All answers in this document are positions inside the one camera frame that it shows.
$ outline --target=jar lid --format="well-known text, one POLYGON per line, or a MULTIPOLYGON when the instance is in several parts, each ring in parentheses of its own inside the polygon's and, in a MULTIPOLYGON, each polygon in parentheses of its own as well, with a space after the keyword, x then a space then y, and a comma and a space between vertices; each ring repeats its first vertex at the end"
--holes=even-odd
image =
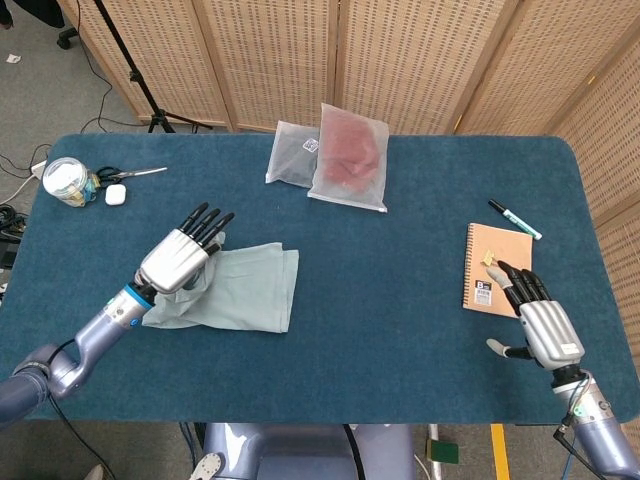
POLYGON ((76 192, 84 188, 87 168, 78 160, 63 157, 47 165, 42 175, 42 184, 52 195, 76 192))

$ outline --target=power strip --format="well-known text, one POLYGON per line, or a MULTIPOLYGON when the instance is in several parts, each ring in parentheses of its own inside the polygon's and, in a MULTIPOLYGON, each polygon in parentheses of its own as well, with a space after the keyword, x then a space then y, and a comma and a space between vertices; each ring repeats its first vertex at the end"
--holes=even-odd
POLYGON ((46 164, 47 164, 47 161, 44 160, 40 163, 36 163, 31 167, 31 173, 38 180, 42 180, 42 174, 44 173, 44 167, 46 166, 46 164))

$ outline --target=scissor blade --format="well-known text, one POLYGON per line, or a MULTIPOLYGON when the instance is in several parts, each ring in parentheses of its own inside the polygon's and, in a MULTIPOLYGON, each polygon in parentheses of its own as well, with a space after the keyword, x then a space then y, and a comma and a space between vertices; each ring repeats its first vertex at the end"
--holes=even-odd
POLYGON ((130 177, 139 177, 140 175, 149 175, 151 173, 164 172, 167 170, 167 167, 160 168, 146 168, 144 170, 134 170, 132 172, 128 172, 130 177))

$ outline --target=woven panel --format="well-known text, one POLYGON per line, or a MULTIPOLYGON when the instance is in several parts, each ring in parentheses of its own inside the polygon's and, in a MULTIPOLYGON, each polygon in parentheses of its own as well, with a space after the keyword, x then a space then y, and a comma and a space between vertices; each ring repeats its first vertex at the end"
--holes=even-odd
MULTIPOLYGON (((61 2, 72 17, 75 0, 61 2)), ((224 123, 224 103, 210 72, 190 0, 105 0, 105 6, 159 106, 177 115, 224 123)), ((80 34, 106 63, 139 115, 151 113, 142 91, 93 1, 81 0, 80 34)))
POLYGON ((638 0, 535 0, 522 8, 522 22, 468 112, 464 133, 541 133, 640 15, 638 0))
POLYGON ((327 96, 329 1, 207 0, 240 127, 319 125, 327 96))
POLYGON ((640 191, 640 42, 554 133, 576 153, 594 218, 640 191))
POLYGON ((640 371, 640 218, 600 234, 598 240, 633 362, 640 371))
POLYGON ((352 0, 342 107, 394 133, 443 133, 503 4, 352 0))

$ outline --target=folded towel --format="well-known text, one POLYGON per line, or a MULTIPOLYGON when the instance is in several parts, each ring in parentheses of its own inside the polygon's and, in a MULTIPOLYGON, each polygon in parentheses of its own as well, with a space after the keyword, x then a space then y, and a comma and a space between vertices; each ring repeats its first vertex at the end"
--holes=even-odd
POLYGON ((171 295, 158 295, 143 325, 185 328, 207 325, 230 330, 289 330, 298 251, 281 243, 220 251, 199 277, 171 295))

